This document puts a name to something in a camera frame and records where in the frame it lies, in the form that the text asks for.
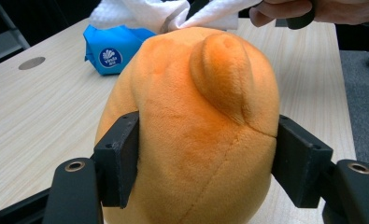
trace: blue plastic bag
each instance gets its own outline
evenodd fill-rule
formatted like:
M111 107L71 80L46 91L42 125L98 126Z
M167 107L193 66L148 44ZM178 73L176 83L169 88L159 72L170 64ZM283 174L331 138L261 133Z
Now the blue plastic bag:
M119 74L143 42L155 34L143 28L118 26L98 30L89 25L83 35L86 41L85 61L89 60L96 71L104 76Z

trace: wooden table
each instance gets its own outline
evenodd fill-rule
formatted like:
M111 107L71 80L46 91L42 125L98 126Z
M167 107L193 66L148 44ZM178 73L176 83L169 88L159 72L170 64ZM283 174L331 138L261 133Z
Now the wooden table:
M64 161L92 155L93 141L116 76L101 77L84 62L87 21L0 64L0 209L50 187ZM347 98L334 26L300 31L274 24L235 31L270 59L281 94L281 114L335 149L334 161L354 159ZM41 65L19 66L35 57ZM273 180L250 223L322 223L321 208L295 208Z

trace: white cloth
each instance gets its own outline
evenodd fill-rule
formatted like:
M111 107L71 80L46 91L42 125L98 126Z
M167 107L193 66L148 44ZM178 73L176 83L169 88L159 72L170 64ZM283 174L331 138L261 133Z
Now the white cloth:
M186 21L190 9L187 0L102 0L92 12L89 22L98 29L126 25L131 28L147 28L156 34L193 26L236 29L238 11L255 6L261 1L210 1Z

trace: plush fabric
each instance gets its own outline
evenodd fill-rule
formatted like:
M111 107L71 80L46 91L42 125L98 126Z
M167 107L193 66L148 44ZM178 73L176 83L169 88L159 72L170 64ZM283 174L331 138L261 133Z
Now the plush fabric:
M275 156L274 72L238 36L188 28L147 40L119 76L96 142L139 111L138 174L109 223L246 223L268 191Z

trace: white logo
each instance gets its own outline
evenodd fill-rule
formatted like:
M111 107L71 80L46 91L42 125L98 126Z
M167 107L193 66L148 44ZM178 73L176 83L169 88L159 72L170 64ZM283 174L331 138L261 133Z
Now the white logo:
M99 62L106 68L122 63L121 54L113 48L103 49L99 53Z
M114 55L115 55L115 52L113 52L110 49L107 49L106 52L103 53L103 59L104 60L110 59Z

